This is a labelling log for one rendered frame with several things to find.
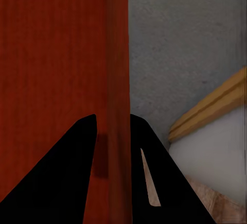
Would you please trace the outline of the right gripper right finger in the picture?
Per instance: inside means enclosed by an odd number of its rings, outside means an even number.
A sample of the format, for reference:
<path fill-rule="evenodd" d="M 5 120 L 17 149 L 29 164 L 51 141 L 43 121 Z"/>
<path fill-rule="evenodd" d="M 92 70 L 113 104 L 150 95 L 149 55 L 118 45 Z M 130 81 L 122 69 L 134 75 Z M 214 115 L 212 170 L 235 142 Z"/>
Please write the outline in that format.
<path fill-rule="evenodd" d="M 216 224 L 149 123 L 130 114 L 132 224 Z M 161 203 L 149 203 L 141 148 Z"/>

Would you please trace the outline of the storage box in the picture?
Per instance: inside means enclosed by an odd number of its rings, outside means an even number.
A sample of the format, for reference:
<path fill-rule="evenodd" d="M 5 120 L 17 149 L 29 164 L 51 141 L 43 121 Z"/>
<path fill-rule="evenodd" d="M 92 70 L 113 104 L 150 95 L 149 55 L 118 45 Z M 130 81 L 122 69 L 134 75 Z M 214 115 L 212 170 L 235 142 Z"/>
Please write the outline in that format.
<path fill-rule="evenodd" d="M 82 224 L 132 224 L 128 0 L 0 0 L 0 203 L 92 114 Z"/>

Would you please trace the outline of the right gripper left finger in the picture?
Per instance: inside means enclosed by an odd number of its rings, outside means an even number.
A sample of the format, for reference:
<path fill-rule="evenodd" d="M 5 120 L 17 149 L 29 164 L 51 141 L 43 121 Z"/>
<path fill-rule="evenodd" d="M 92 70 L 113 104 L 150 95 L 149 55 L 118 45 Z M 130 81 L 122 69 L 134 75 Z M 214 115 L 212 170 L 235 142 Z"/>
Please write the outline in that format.
<path fill-rule="evenodd" d="M 82 224 L 97 137 L 79 119 L 0 203 L 0 224 Z"/>

